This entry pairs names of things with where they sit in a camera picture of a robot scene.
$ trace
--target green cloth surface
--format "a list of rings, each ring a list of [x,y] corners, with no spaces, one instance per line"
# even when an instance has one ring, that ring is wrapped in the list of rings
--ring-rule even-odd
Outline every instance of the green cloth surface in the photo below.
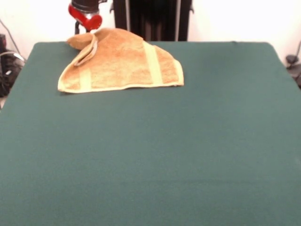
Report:
[[[68,95],[35,45],[0,114],[1,226],[300,226],[301,92],[267,43],[156,43],[184,87]]]

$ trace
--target orange towel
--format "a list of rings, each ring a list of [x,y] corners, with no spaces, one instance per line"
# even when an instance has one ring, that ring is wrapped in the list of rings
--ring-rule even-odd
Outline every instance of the orange towel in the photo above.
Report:
[[[75,35],[67,42],[81,51],[61,74],[59,91],[86,93],[184,85],[177,60],[126,30],[104,28],[94,34]]]

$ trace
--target black device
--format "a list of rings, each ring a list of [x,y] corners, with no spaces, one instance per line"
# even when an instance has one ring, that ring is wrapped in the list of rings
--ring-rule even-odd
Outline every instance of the black device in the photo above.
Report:
[[[6,49],[6,37],[0,34],[0,54],[8,52]],[[6,97],[13,87],[23,65],[13,54],[5,54],[0,57],[0,97]]]
[[[146,41],[187,41],[192,0],[114,0],[113,4],[117,28]]]
[[[290,54],[286,56],[286,62],[288,63],[287,71],[291,74],[291,76],[295,79],[299,88],[301,88],[301,64],[298,64],[299,61],[299,53],[301,49],[301,41],[299,42],[298,49],[295,55]]]

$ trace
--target folded towel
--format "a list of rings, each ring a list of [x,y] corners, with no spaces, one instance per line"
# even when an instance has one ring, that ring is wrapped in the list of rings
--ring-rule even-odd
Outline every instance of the folded towel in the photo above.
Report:
[[[104,28],[67,41],[81,50],[64,69],[58,90],[69,93],[183,86],[181,64],[165,50],[122,29]]]

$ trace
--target white wall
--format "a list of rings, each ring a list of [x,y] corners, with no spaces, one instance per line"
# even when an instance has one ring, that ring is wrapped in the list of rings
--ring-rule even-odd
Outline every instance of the white wall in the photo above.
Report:
[[[71,0],[0,0],[0,17],[28,57],[34,43],[66,40],[74,33]],[[100,5],[102,27],[114,27],[111,5]],[[301,39],[300,0],[194,0],[190,41],[267,41],[280,59],[296,51]]]

